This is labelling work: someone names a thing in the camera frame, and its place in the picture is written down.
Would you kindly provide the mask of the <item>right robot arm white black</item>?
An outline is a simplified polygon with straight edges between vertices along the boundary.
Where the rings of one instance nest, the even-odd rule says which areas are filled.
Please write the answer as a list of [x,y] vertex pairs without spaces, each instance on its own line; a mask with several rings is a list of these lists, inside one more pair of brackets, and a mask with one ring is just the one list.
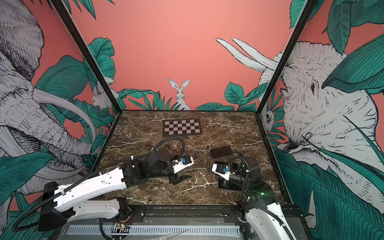
[[261,240],[295,240],[273,189],[262,180],[262,171],[253,157],[237,155],[228,163],[215,162],[212,172],[219,176],[222,190],[241,192],[240,220],[245,220]]

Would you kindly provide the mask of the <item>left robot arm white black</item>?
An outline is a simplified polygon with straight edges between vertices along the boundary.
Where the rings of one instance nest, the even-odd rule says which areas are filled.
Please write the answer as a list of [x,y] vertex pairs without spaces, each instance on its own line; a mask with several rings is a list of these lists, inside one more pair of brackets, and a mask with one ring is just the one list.
[[96,201],[96,197],[144,185],[151,178],[167,177],[170,184],[177,185],[184,180],[179,177],[179,172],[191,167],[195,161],[185,155],[183,139],[173,137],[159,142],[149,153],[115,163],[120,166],[106,173],[105,170],[113,166],[108,164],[74,184],[46,184],[42,202],[17,218],[12,231],[38,227],[39,231],[45,232],[71,221],[92,218],[105,219],[123,229],[134,215],[127,200],[119,197]]

